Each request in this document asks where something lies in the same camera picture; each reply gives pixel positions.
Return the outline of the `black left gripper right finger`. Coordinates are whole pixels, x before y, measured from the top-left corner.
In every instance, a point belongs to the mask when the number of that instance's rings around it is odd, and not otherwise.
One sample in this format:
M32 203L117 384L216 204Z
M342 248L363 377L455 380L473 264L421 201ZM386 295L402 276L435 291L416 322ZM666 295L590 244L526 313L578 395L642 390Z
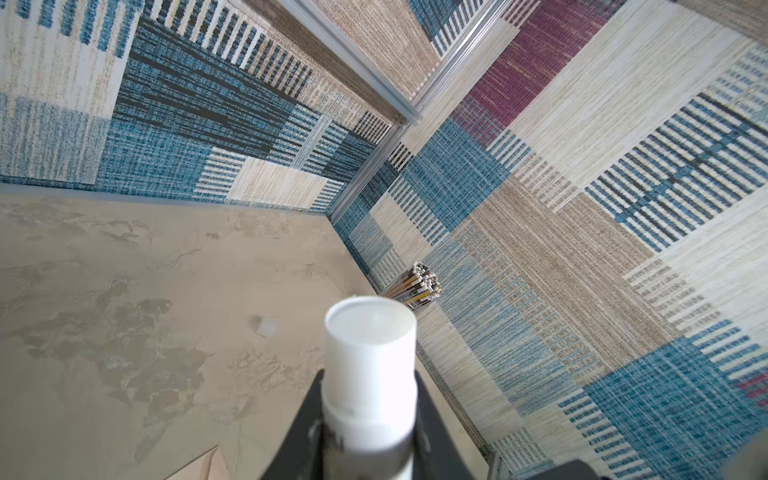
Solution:
M416 423L413 434L413 478L420 480L470 480L470 470L462 460L437 407L418 371Z

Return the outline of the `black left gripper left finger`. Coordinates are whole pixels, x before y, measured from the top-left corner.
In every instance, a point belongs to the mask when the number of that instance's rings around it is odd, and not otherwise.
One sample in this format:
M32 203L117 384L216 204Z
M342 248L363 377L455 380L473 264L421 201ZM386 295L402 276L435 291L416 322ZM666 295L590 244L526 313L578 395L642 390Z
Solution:
M280 448L262 474L263 480L323 478L323 376L324 370L321 369L313 379Z

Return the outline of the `white glue stick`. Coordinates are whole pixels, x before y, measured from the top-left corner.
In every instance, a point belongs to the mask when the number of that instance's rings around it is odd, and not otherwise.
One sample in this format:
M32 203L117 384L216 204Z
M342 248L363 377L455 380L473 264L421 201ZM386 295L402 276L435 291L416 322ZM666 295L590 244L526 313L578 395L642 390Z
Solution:
M324 327L324 478L412 478L414 314L384 297L353 297L328 310Z

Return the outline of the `pink envelope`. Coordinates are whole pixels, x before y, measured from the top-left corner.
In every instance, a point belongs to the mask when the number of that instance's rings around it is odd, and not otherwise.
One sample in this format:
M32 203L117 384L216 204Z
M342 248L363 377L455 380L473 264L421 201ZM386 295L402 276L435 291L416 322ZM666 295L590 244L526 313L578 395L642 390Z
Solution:
M230 473L221 449L216 446L174 472L167 480L230 480Z

